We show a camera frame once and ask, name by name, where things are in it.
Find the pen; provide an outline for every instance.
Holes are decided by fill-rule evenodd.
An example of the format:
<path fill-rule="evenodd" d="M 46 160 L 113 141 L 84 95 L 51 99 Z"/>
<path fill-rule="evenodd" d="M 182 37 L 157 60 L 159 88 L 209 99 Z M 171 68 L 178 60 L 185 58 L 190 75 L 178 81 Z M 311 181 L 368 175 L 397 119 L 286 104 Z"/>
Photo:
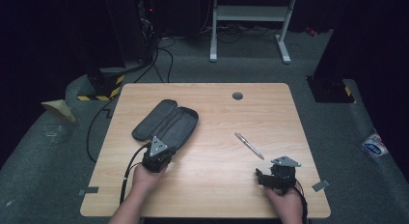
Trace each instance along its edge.
<path fill-rule="evenodd" d="M 253 153 L 255 153 L 260 159 L 264 159 L 264 155 L 259 152 L 252 144 L 249 143 L 240 133 L 235 132 L 235 136 L 243 142 L 244 145 L 246 145 Z"/>

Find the dark background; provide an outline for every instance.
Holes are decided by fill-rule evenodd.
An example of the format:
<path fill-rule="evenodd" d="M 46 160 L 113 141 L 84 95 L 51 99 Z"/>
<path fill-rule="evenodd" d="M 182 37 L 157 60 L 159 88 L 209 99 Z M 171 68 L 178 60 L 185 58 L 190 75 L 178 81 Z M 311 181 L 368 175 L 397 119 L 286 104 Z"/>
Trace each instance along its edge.
<path fill-rule="evenodd" d="M 165 1 L 163 9 L 167 13 L 163 14 L 167 16 L 161 17 L 166 21 L 162 22 L 164 26 L 180 33 L 194 34 L 194 30 L 177 28 L 189 26 L 187 21 L 192 22 L 191 27 L 203 25 L 208 0 Z M 219 1 L 268 5 L 268 0 Z M 409 135 L 409 119 L 404 104 L 408 98 L 405 82 L 408 79 L 406 55 L 409 42 L 406 35 L 409 33 L 409 17 L 405 1 L 297 0 L 289 31 L 303 32 L 307 26 L 318 33 L 335 29 L 315 76 L 356 80 L 376 129 L 408 178 L 406 136 Z M 4 117 L 0 148 L 3 165 L 43 112 L 40 102 L 64 98 L 67 85 L 85 74 L 86 69 L 64 30 L 61 7 L 66 0 L 0 0 L 0 3 Z M 90 9 L 93 15 L 107 15 L 103 0 L 95 0 L 89 6 L 95 8 Z M 183 13 L 183 9 L 194 12 Z M 95 27 L 98 27 L 99 34 L 103 34 L 101 30 L 110 30 L 111 25 L 108 22 L 103 27 Z M 112 42 L 109 36 L 104 39 L 105 43 Z M 112 62 L 116 61 L 115 55 L 109 55 L 114 58 Z M 103 56 L 90 58 L 96 64 L 105 59 Z"/>

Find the gray carpet floor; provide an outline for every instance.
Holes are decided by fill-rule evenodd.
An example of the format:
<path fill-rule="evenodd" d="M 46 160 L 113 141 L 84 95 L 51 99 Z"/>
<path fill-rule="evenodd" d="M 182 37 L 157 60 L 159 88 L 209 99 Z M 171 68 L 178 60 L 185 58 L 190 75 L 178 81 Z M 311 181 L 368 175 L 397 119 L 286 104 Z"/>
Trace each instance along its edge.
<path fill-rule="evenodd" d="M 200 40 L 167 39 L 159 43 L 173 55 L 170 83 L 242 82 L 286 83 L 293 95 L 302 126 L 313 153 L 318 174 L 331 185 L 325 188 L 331 215 L 311 220 L 323 223 L 409 223 L 409 186 L 389 154 L 374 161 L 360 150 L 373 132 L 365 102 L 353 80 L 345 80 L 355 103 L 317 103 L 306 80 L 313 75 L 331 32 L 313 38 L 289 32 L 286 46 L 291 64 L 285 65 L 274 31 L 219 35 L 218 61 L 210 63 L 209 37 Z M 171 56 L 158 51 L 157 72 L 167 83 Z M 125 76 L 132 83 L 144 70 Z M 154 68 L 137 83 L 161 82 Z M 109 217 L 80 214 L 83 196 L 95 164 L 90 161 L 86 142 L 94 116 L 106 101 L 76 98 L 85 75 L 67 86 L 65 99 L 77 117 L 65 126 L 68 135 L 55 132 L 53 117 L 44 111 L 32 125 L 0 172 L 0 223 L 106 223 Z M 116 101 L 107 106 L 115 111 Z M 110 119 L 101 112 L 90 131 L 90 153 L 100 151 Z M 226 223 L 227 220 L 146 219 L 146 223 Z M 233 220 L 232 223 L 267 223 L 268 220 Z"/>

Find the wooden table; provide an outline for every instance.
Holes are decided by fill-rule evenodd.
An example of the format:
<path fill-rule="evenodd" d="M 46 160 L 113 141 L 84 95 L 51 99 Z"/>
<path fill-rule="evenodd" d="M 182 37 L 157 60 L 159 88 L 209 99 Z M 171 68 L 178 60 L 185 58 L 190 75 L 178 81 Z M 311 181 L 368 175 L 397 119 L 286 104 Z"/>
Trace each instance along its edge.
<path fill-rule="evenodd" d="M 232 94 L 239 92 L 243 99 Z M 144 143 L 131 131 L 162 99 L 196 110 L 199 124 L 147 200 L 145 217 L 277 217 L 258 185 L 255 169 L 270 174 L 271 159 L 287 155 L 300 162 L 296 178 L 304 187 L 309 218 L 325 218 L 330 208 L 290 90 L 286 84 L 127 84 L 123 86 L 87 193 L 85 216 L 111 216 L 120 201 L 123 174 Z M 261 160 L 234 133 L 241 133 L 265 156 Z M 142 160 L 139 153 L 135 162 Z M 128 182 L 126 192 L 130 190 Z"/>

